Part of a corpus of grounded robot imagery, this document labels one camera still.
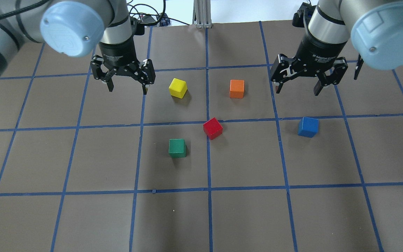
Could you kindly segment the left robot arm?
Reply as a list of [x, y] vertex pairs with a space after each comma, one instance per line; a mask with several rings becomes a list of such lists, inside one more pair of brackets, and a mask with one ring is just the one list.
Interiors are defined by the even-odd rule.
[[95, 79], [113, 91], [112, 77], [128, 76], [143, 93], [155, 83], [150, 59], [139, 61], [134, 36], [144, 24], [130, 16], [125, 0], [0, 0], [0, 77], [27, 42], [46, 43], [58, 53], [91, 59]]

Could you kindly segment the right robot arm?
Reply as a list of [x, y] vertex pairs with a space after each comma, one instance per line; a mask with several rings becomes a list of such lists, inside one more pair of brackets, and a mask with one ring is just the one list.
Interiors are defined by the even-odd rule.
[[338, 85], [348, 64], [339, 54], [351, 41], [358, 51], [354, 78], [362, 65], [376, 70], [403, 66], [403, 0], [320, 0], [302, 3], [292, 18], [304, 36], [294, 57], [279, 54], [270, 69], [276, 93], [295, 78], [318, 78], [316, 96]]

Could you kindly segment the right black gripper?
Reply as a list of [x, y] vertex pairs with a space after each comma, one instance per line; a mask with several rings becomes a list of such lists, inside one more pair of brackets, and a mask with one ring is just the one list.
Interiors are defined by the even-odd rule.
[[339, 57], [346, 43], [330, 44], [312, 35], [304, 35], [293, 58], [280, 53], [270, 69], [270, 79], [276, 93], [283, 85], [297, 77], [318, 77], [313, 89], [318, 96], [323, 88], [337, 85], [348, 69], [345, 57]]

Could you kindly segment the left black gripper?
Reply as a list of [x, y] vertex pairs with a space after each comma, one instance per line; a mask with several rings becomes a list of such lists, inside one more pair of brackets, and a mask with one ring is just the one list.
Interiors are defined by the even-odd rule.
[[141, 83], [143, 94], [147, 94], [148, 86], [155, 83], [155, 69], [152, 60], [138, 60], [133, 40], [119, 44], [99, 42], [99, 49], [101, 55], [94, 55], [91, 59], [94, 79], [106, 83], [109, 92], [113, 92], [113, 76], [127, 76]]

